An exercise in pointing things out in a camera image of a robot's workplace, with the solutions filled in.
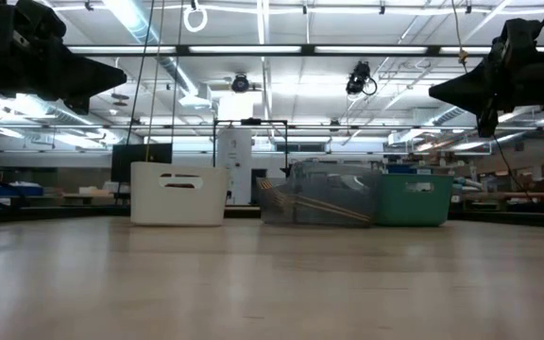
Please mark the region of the wooden beam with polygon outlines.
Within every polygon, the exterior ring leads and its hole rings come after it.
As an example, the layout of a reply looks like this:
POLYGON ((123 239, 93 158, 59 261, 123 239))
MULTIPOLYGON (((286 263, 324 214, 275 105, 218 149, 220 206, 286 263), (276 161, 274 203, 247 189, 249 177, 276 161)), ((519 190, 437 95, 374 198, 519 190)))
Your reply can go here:
POLYGON ((542 198, 544 199, 544 193, 518 193, 518 192, 496 192, 496 193, 465 193, 462 194, 463 199, 468 200, 481 200, 481 199, 510 199, 510 198, 542 198))

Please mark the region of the teal plastic bin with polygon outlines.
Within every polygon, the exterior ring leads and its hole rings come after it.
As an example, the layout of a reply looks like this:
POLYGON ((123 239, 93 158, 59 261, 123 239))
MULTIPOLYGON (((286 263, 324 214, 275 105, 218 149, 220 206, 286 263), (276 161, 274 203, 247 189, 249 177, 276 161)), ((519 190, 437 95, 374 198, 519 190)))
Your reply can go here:
POLYGON ((375 197, 376 225, 438 227, 448 218, 453 176, 383 174, 375 197))

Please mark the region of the black aluminium table frame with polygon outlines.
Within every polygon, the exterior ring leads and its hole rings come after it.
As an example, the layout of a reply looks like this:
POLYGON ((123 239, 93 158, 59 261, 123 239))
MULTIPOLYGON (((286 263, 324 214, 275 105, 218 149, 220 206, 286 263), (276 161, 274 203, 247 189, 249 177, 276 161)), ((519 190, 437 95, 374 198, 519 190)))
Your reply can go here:
MULTIPOLYGON (((75 206, 75 207, 36 207, 24 208, 20 211, 0 210, 0 223, 37 221, 63 218, 120 216, 129 217, 129 208, 109 206, 75 206)), ((260 219, 259 210, 226 210, 227 219, 260 219)), ((448 220, 520 225, 544 228, 544 213, 537 212, 449 212, 448 220)), ((365 228, 363 223, 307 223, 306 225, 345 226, 347 228, 365 228)))

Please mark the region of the black overhead light bar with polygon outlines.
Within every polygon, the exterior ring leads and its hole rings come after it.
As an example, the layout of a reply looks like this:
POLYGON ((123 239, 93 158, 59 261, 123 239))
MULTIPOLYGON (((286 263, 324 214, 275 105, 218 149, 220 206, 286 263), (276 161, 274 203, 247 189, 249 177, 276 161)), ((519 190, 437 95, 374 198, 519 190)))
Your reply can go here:
POLYGON ((144 56, 256 56, 256 57, 457 57, 463 49, 470 57, 490 52, 490 46, 474 45, 330 45, 330 44, 235 44, 235 45, 68 45, 71 52, 84 57, 140 57, 144 56))

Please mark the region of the blue box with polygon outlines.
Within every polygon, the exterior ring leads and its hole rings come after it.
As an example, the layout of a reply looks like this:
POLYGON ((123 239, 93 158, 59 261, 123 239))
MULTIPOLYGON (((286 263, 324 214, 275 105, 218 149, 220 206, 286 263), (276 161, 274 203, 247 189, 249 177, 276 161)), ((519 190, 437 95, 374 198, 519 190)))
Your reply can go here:
POLYGON ((415 175, 431 175, 433 170, 428 167, 417 167, 412 164, 388 164, 385 166, 388 174, 415 174, 415 175))

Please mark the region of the black stand frame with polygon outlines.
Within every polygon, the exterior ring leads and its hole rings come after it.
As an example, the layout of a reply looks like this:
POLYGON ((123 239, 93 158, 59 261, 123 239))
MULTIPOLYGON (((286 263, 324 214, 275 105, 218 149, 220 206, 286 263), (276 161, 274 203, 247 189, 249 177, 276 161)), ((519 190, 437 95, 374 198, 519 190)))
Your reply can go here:
POLYGON ((267 120, 260 118, 246 118, 246 119, 228 119, 228 120, 219 120, 214 119, 212 122, 212 165, 216 166, 216 151, 217 151, 217 126, 222 124, 227 124, 229 127, 232 127, 234 123, 239 124, 242 127, 258 127, 262 125, 268 125, 270 128, 275 129, 276 125, 283 125, 284 127, 284 166, 280 169, 285 176, 288 178, 290 175, 290 166, 288 161, 288 130, 289 124, 287 120, 267 120))

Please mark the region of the white cylinder tank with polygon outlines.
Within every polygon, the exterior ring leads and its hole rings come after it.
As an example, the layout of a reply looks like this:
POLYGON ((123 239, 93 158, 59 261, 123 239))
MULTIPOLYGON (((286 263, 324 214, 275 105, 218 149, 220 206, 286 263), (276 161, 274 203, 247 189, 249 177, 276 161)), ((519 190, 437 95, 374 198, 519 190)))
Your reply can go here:
POLYGON ((251 199, 251 130, 229 127, 217 138, 216 166, 228 171, 228 205, 247 205, 251 199))

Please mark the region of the white plastic bin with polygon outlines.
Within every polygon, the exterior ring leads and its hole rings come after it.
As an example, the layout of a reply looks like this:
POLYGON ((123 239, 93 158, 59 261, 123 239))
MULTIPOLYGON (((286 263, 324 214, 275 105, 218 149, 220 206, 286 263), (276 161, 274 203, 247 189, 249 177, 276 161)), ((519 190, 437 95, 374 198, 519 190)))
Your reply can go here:
POLYGON ((136 161, 130 166, 130 221, 139 226, 223 223, 228 170, 136 161))

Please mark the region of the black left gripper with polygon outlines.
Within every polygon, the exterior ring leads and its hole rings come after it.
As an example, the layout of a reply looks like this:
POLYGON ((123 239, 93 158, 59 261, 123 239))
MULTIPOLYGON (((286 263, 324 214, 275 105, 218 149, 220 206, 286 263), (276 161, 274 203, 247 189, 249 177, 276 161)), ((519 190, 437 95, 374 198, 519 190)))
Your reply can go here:
POLYGON ((0 39, 0 94, 4 97, 66 97, 67 108, 88 115, 90 97, 126 82, 121 69, 92 59, 72 59, 62 37, 0 39))

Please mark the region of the black monitor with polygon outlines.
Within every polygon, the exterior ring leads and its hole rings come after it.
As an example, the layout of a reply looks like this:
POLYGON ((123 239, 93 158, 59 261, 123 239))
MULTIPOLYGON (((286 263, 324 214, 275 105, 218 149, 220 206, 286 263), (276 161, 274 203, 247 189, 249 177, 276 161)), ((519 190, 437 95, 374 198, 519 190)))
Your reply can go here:
POLYGON ((110 180, 130 183, 133 162, 170 163, 172 144, 118 144, 112 148, 110 180))

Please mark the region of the blue crate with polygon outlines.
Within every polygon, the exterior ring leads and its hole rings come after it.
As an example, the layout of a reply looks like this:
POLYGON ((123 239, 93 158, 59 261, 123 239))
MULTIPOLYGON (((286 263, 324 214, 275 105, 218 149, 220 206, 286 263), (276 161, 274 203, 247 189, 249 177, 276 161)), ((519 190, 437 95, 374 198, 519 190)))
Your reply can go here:
POLYGON ((43 187, 35 183, 14 182, 10 187, 0 186, 0 196, 43 196, 43 187))

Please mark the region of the yellow chopsticks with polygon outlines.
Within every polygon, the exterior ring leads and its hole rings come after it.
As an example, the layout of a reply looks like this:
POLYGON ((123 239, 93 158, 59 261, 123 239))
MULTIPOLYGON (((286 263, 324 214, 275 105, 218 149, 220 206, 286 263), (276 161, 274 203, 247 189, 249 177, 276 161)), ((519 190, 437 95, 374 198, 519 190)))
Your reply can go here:
POLYGON ((271 224, 367 227, 375 198, 354 176, 260 178, 262 220, 271 224))

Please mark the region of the grey translucent plastic bin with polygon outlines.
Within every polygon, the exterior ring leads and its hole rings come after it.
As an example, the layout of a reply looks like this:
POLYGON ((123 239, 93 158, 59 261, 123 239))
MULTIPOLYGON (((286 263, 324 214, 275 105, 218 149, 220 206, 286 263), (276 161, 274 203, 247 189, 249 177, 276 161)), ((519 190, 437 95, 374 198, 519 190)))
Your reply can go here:
POLYGON ((367 228, 382 173, 370 167, 300 161, 284 178, 257 180, 261 218, 275 225, 367 228))

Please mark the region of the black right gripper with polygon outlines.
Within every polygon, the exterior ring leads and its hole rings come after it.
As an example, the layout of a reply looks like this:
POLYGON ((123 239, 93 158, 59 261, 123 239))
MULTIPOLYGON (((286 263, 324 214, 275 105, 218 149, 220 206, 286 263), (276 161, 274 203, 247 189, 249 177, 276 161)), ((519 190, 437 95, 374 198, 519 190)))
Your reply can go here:
POLYGON ((544 52, 506 57, 493 51, 466 74, 429 89, 429 97, 477 114, 480 137, 492 137, 498 111, 519 106, 544 109, 544 52))

